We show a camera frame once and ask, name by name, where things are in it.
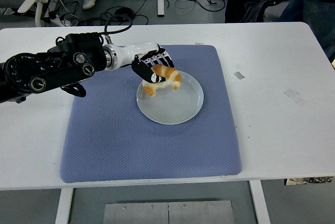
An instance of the jeans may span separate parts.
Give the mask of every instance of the jeans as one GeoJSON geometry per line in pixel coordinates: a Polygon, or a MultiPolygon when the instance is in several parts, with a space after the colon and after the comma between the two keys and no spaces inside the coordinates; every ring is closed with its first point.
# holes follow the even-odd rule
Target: jeans
{"type": "Polygon", "coordinates": [[[307,23],[330,62],[335,59],[335,3],[290,0],[278,21],[307,23]]]}

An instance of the power strip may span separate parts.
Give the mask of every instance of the power strip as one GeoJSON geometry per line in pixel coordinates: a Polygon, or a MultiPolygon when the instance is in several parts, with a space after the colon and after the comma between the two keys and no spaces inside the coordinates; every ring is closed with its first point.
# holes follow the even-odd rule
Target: power strip
{"type": "Polygon", "coordinates": [[[59,27],[71,27],[71,22],[68,20],[62,20],[59,18],[58,15],[56,15],[55,19],[51,19],[51,22],[56,24],[59,27]]]}
{"type": "Polygon", "coordinates": [[[307,185],[307,184],[320,184],[320,183],[330,183],[332,181],[332,176],[327,177],[308,177],[308,178],[287,178],[284,181],[286,186],[289,185],[307,185]]]}

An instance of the floor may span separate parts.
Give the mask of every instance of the floor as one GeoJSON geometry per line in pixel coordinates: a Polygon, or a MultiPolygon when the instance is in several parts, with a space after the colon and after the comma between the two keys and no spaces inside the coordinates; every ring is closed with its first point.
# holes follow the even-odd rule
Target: floor
{"type": "MultiPolygon", "coordinates": [[[[86,25],[99,25],[99,19],[109,9],[112,14],[115,6],[126,6],[137,11],[144,0],[98,0],[89,10],[81,9],[82,0],[63,0],[79,2],[75,16],[86,25]]],[[[206,24],[224,23],[224,10],[208,12],[197,4],[187,1],[169,0],[165,2],[165,16],[157,17],[157,0],[147,0],[136,17],[135,25],[152,24],[206,24]]],[[[213,0],[217,5],[206,7],[217,10],[224,6],[222,0],[213,0]]],[[[70,12],[75,5],[67,4],[70,12]]],[[[335,223],[335,182],[329,184],[284,186],[283,180],[263,181],[262,186],[269,210],[271,223],[335,223]]],[[[60,189],[1,191],[0,223],[54,223],[57,214],[60,189]]],[[[103,223],[106,203],[154,202],[176,200],[219,200],[232,201],[236,224],[256,223],[248,182],[180,184],[156,186],[128,186],[107,188],[76,189],[73,195],[70,221],[72,224],[103,223]]]]}

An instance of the metal plate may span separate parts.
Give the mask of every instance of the metal plate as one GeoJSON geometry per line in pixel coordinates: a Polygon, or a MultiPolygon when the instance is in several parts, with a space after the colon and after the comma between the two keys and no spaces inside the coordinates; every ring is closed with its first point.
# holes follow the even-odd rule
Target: metal plate
{"type": "Polygon", "coordinates": [[[104,224],[235,224],[231,201],[106,204],[104,224]]]}

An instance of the white table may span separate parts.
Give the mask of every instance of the white table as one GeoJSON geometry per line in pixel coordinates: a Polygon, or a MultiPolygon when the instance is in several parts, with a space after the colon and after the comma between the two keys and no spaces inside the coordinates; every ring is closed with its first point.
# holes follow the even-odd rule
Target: white table
{"type": "MultiPolygon", "coordinates": [[[[0,62],[21,52],[47,51],[58,36],[102,30],[4,29],[0,31],[0,62]]],[[[306,24],[133,26],[111,39],[116,45],[156,41],[203,43],[217,49],[237,126],[242,172],[235,176],[66,184],[59,167],[73,97],[55,89],[30,95],[19,105],[0,104],[1,190],[69,188],[61,197],[69,203],[74,187],[246,180],[250,181],[259,223],[268,223],[260,180],[335,175],[335,71],[306,24]],[[236,72],[244,78],[238,79],[236,72]]]]}

